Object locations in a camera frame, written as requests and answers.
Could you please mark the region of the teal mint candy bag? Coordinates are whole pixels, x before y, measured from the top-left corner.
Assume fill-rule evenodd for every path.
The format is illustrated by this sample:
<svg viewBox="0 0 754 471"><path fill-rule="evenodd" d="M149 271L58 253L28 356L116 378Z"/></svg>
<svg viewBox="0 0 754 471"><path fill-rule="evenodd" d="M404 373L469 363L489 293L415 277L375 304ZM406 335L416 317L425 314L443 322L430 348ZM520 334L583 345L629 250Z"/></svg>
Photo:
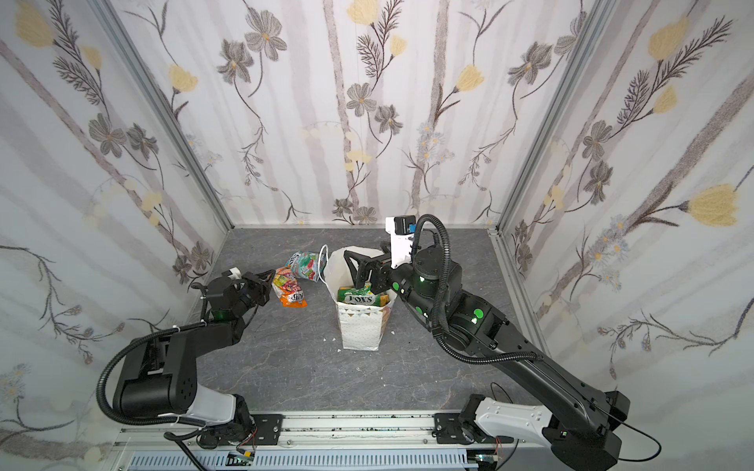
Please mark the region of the teal mint candy bag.
<svg viewBox="0 0 754 471"><path fill-rule="evenodd" d="M326 267L327 260L315 252L297 251L288 260L286 267L297 279L317 282Z"/></svg>

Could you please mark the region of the white patterned paper bag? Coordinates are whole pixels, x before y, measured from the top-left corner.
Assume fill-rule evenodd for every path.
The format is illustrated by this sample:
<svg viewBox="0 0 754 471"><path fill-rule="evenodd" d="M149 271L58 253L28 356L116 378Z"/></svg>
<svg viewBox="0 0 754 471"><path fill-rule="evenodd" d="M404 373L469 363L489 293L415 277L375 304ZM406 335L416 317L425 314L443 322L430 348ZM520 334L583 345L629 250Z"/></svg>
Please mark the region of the white patterned paper bag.
<svg viewBox="0 0 754 471"><path fill-rule="evenodd" d="M375 248L346 246L330 253L327 245L323 245L319 251L319 254L327 260L321 280L335 304L343 348L350 351L378 351L397 297L396 294L389 294L391 301L383 307L337 302L339 288L353 286L351 274L344 259L345 250L369 256L384 255L384 252Z"/></svg>

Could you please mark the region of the green tea candy bag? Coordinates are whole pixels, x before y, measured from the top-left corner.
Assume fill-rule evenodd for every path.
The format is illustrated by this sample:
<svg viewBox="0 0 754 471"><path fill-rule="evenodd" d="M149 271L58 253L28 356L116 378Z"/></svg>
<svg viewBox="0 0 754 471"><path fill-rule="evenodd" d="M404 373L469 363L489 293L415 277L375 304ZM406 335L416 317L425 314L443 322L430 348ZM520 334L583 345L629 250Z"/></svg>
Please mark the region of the green tea candy bag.
<svg viewBox="0 0 754 471"><path fill-rule="evenodd" d="M337 293L337 302L357 306L375 306L383 307L391 301L388 292L375 294L371 292L369 285L363 288L339 288Z"/></svg>

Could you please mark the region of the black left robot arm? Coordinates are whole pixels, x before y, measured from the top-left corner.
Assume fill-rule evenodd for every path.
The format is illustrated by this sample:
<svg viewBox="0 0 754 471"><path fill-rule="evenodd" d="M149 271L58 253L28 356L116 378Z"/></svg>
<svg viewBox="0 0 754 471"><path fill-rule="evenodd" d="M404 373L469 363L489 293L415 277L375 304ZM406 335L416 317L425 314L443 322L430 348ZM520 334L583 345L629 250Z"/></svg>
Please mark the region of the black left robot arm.
<svg viewBox="0 0 754 471"><path fill-rule="evenodd" d="M130 426L241 423L243 401L202 386L198 359L241 341L249 327L245 314L269 302L274 275L233 268L206 285L193 283L190 287L200 292L199 320L155 331L119 351L96 386L100 410Z"/></svg>

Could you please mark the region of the orange fruits candy bag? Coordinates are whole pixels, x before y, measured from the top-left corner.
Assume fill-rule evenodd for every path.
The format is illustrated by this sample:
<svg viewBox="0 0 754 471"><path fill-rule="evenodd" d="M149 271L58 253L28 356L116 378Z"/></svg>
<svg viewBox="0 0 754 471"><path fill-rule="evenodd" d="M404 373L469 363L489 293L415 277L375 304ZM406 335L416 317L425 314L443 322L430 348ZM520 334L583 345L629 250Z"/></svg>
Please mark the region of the orange fruits candy bag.
<svg viewBox="0 0 754 471"><path fill-rule="evenodd" d="M283 267L276 270L272 280L272 288L282 306L288 308L305 308L307 306L304 291L290 268Z"/></svg>

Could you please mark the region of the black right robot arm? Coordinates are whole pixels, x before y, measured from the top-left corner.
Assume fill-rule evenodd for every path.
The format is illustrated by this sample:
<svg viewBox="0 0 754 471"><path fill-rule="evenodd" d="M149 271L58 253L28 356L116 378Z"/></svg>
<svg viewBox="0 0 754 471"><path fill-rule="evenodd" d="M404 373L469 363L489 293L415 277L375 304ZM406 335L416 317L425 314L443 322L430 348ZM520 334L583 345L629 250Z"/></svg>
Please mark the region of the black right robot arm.
<svg viewBox="0 0 754 471"><path fill-rule="evenodd" d="M348 250L342 258L357 287L396 294L451 357L494 366L540 402L526 406L475 394L463 410L473 428L547 447L573 470L608 470L618 463L622 441L615 431L628 417L630 401L571 375L500 309L464 290L463 269L441 246L422 249L398 267L389 254Z"/></svg>

